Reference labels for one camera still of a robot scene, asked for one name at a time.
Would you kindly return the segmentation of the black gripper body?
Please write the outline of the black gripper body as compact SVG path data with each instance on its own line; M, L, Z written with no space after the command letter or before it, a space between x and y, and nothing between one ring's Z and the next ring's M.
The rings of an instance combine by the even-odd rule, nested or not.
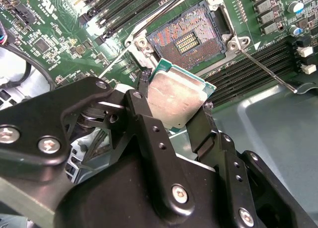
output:
M181 155L178 161L195 200L183 228L232 228L234 223L213 170ZM56 210L58 228L171 228L151 200L139 148L72 188Z

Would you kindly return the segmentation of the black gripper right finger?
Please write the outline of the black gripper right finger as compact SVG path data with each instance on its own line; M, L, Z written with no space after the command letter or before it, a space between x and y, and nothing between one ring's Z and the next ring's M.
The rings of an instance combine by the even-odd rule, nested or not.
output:
M255 152L239 153L217 129L211 103L186 124L197 161L215 169L224 228L315 228L317 225Z

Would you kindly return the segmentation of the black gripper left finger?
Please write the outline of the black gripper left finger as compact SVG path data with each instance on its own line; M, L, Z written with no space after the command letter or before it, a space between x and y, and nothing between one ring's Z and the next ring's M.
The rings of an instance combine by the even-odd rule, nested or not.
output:
M62 173L71 153L71 139L79 135L80 114L99 102L109 103L101 125L115 134L119 153L115 163L139 148L155 211L168 222L184 222L194 211L194 199L162 122L152 117L138 91L120 94L95 77L1 111L0 126L19 132L17 140L8 138L0 145L1 175L49 181Z

